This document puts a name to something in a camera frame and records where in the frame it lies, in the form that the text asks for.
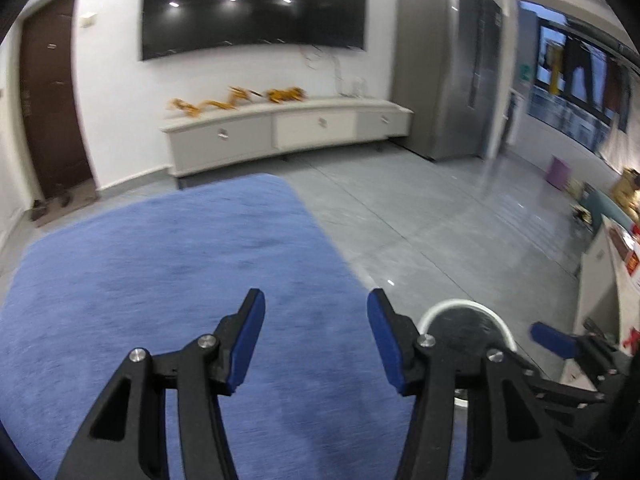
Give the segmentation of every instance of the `white cabinet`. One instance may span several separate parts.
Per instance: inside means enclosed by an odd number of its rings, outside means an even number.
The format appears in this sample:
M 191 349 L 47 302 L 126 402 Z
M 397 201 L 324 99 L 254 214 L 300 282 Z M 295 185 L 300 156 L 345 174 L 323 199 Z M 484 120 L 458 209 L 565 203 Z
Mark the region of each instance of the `white cabinet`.
M 386 139 L 389 136 L 390 111 L 363 110 L 358 113 L 357 136 L 361 140 Z
M 314 110 L 278 114 L 275 145 L 279 150 L 338 144 L 356 139 L 357 113 L 352 110 Z
M 273 149 L 271 116 L 223 121 L 171 134 L 176 174 L 202 171 Z
M 327 98 L 261 103 L 176 117 L 161 127 L 185 176 L 235 162 L 408 134 L 411 110 L 380 99 Z

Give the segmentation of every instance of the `wall-mounted tv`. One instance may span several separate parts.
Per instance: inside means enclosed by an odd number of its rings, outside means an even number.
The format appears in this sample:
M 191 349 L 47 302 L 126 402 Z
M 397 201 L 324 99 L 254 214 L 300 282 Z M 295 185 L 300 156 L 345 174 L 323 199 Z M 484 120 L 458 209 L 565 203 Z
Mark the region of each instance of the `wall-mounted tv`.
M 363 50 L 366 0 L 144 0 L 142 59 L 238 44 Z

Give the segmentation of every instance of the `door frame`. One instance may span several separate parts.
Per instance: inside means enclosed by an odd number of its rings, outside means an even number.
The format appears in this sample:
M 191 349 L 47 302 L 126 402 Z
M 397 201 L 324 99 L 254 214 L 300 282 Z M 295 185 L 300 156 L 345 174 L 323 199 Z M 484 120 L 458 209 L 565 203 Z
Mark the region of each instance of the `door frame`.
M 22 172 L 22 180 L 26 189 L 23 189 L 23 195 L 28 195 L 28 206 L 30 208 L 34 200 L 44 199 L 44 194 L 40 188 L 40 182 L 33 167 L 33 161 L 31 160 L 31 152 L 29 145 L 27 144 L 27 135 L 24 128 L 24 120 L 22 118 L 22 104 L 20 102 L 20 46 L 22 42 L 22 25 L 24 20 L 33 16 L 41 8 L 50 4 L 53 0 L 35 0 L 27 8 L 25 8 L 18 18 L 15 20 L 12 27 L 12 31 L 7 35 L 7 71 L 6 71 L 6 98 L 8 109 L 8 123 L 9 123 L 9 136 L 13 137 L 14 155 L 19 161 L 19 167 Z M 78 26 L 78 20 L 76 17 L 76 9 L 74 8 L 74 15 L 72 19 L 71 28 L 71 45 L 72 51 L 74 47 L 74 39 L 76 36 L 76 28 Z M 72 59 L 72 71 L 75 66 Z M 74 91 L 76 89 L 75 77 L 72 78 Z M 78 111 L 78 103 L 76 103 L 76 116 L 78 117 L 78 125 L 80 127 L 80 133 L 82 135 L 82 141 L 84 142 L 84 127 L 82 125 L 81 115 Z M 89 156 L 86 144 L 84 144 L 84 150 L 89 160 L 89 166 L 91 167 L 92 174 L 95 177 L 94 167 L 92 165 L 91 158 Z

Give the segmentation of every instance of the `curtain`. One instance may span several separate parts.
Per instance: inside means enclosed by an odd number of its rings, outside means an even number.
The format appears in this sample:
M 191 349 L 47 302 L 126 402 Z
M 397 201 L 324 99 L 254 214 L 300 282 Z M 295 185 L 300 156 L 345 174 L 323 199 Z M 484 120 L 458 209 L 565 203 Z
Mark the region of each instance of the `curtain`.
M 629 102 L 626 133 L 618 128 L 616 114 L 611 121 L 611 130 L 600 147 L 600 156 L 614 170 L 622 173 L 623 168 L 640 171 L 640 76 L 629 71 L 631 101 Z

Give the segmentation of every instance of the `blue object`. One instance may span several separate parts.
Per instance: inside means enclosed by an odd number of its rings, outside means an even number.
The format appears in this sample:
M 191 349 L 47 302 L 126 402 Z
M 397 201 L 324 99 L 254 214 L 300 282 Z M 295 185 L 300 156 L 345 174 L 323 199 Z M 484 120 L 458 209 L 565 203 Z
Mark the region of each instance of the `blue object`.
M 542 322 L 531 325 L 531 339 L 562 359 L 573 359 L 578 348 L 575 339 Z
M 0 319 L 0 420 L 42 480 L 127 352 L 181 349 L 252 286 L 268 315 L 244 384 L 220 397 L 239 477 L 393 478 L 414 399 L 386 382 L 366 290 L 291 188 L 255 175 L 114 210 L 29 248 Z M 175 480 L 175 396 L 167 404 Z
M 251 357 L 254 354 L 255 344 L 258 342 L 258 336 L 260 335 L 264 311 L 264 293 L 259 292 L 238 334 L 236 344 L 231 349 L 231 370 L 229 371 L 229 377 L 226 378 L 226 385 L 231 393 L 244 382 Z
M 591 213 L 591 226 L 593 234 L 596 235 L 602 225 L 602 215 L 615 220 L 627 231 L 631 232 L 634 222 L 613 202 L 606 194 L 594 189 L 588 197 L 580 204 Z
M 386 380 L 399 394 L 402 394 L 406 387 L 402 373 L 402 352 L 382 311 L 382 306 L 373 292 L 370 292 L 367 297 L 367 317 L 378 345 L 382 365 L 385 367 Z

